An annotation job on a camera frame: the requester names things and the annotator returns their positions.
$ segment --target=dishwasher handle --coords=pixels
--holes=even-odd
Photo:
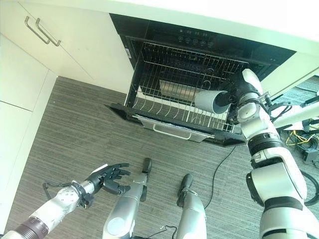
[[[176,134],[172,134],[172,133],[168,133],[168,132],[164,132],[164,131],[158,130],[158,129],[156,129],[156,125],[157,125],[156,123],[153,124],[153,130],[155,132],[157,132],[157,133],[162,133],[162,134],[165,134],[165,135],[173,136],[173,137],[184,139],[184,140],[189,140],[191,138],[191,132],[189,132],[189,136],[188,137],[183,137],[183,136],[179,136],[179,135],[176,135]]]

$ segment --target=white robotic arm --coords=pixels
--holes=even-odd
[[[129,164],[107,164],[94,170],[83,182],[73,181],[71,186],[62,188],[57,195],[36,210],[27,221],[13,231],[9,231],[2,239],[43,239],[67,215],[78,206],[89,208],[93,202],[93,194],[101,188],[113,194],[123,194],[130,189],[114,182],[121,175],[129,175],[120,169]]]
[[[263,206],[262,239],[319,239],[319,222],[304,205],[306,182],[296,162],[284,147],[270,117],[260,102],[263,94],[257,76],[249,69],[234,74],[213,101],[195,104],[214,112],[214,106],[237,105],[237,121],[247,139],[253,170],[246,181],[252,199]]]

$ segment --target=countertop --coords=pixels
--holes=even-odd
[[[140,17],[319,55],[315,0],[23,0]]]

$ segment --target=metal handle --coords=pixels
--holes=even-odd
[[[189,137],[182,137],[182,136],[178,136],[176,134],[171,134],[171,133],[160,131],[160,130],[156,129],[155,127],[156,127],[156,124],[153,124],[153,130],[157,133],[166,134],[166,135],[173,136],[173,137],[180,138],[180,139],[184,139],[184,140],[189,140],[191,138],[191,133],[189,133]]]
[[[40,36],[35,30],[33,30],[32,27],[29,26],[28,21],[29,21],[29,16],[26,16],[26,18],[25,18],[25,20],[24,20],[25,25],[26,25],[35,35],[37,35],[37,37],[39,37],[39,38],[41,39],[41,41],[43,41],[45,44],[49,44],[49,43],[50,43],[50,39],[48,39],[47,41],[44,40],[44,39],[42,38],[42,36]]]
[[[40,23],[40,18],[37,18],[37,20],[35,22],[36,28],[38,28],[39,31],[41,31],[43,33],[43,35],[45,35],[49,39],[49,41],[51,41],[55,46],[59,46],[61,43],[61,40],[58,40],[58,42],[55,43],[54,40],[52,40],[52,38],[48,34],[46,34],[46,32],[39,26],[39,23]]]

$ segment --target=dishwasher rack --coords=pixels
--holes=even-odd
[[[133,109],[199,126],[233,132],[234,125],[224,114],[196,108],[201,91],[218,90],[247,62],[202,54],[145,42],[140,56],[139,84],[132,84],[136,97]]]

